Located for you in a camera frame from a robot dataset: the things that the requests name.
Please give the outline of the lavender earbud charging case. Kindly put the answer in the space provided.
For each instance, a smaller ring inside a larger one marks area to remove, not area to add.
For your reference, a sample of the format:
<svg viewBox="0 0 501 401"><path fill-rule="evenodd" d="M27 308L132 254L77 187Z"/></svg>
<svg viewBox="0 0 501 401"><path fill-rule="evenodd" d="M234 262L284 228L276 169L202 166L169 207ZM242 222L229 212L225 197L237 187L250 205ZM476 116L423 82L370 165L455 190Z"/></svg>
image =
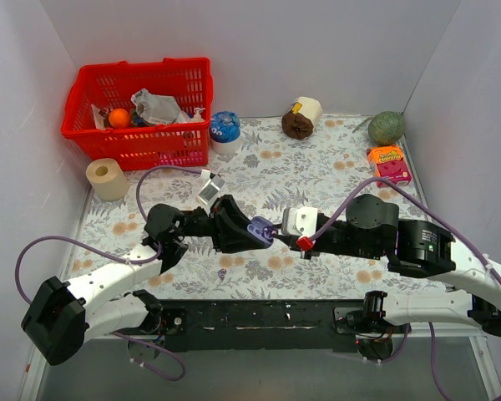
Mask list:
<svg viewBox="0 0 501 401"><path fill-rule="evenodd" d="M265 248L267 248L270 247L274 242L274 235L272 236L267 232L267 228L270 226L275 227L273 223L268 221L266 218L261 216L255 216L250 220L250 223L247 225L247 231L251 235L253 235L253 237L261 241L265 245Z"/></svg>

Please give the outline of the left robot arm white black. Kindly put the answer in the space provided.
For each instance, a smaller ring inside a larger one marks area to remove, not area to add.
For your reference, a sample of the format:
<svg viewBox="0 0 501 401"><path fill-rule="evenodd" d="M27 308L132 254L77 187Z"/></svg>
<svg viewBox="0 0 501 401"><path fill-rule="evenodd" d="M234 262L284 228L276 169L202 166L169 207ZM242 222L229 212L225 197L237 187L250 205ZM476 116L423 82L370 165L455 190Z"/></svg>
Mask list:
<svg viewBox="0 0 501 401"><path fill-rule="evenodd" d="M132 327L155 332L162 310L155 297L145 292L124 300L118 296L176 266L189 248L186 237L209 237L216 251L234 254L270 247L276 228L262 217L247 218L232 195L223 195L210 211L153 206L144 231L145 238L125 256L66 282L50 277L40 285L21 328L50 365L64 363L84 343L106 333Z"/></svg>

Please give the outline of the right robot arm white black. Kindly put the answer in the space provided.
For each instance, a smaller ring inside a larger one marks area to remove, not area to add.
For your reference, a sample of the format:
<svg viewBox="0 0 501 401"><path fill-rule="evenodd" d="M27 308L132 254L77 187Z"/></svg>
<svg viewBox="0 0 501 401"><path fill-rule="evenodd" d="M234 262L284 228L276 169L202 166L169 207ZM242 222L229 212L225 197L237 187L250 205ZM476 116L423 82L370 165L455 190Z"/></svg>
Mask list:
<svg viewBox="0 0 501 401"><path fill-rule="evenodd" d="M386 257L389 272L446 286L436 297L368 292L361 309L336 314L339 332L449 322L501 338L501 265L481 262L441 226L400 218L397 205L374 195L355 197L345 220L331 225L327 220L313 207L285 210L281 231L288 236L286 244L306 259L320 253L371 260Z"/></svg>

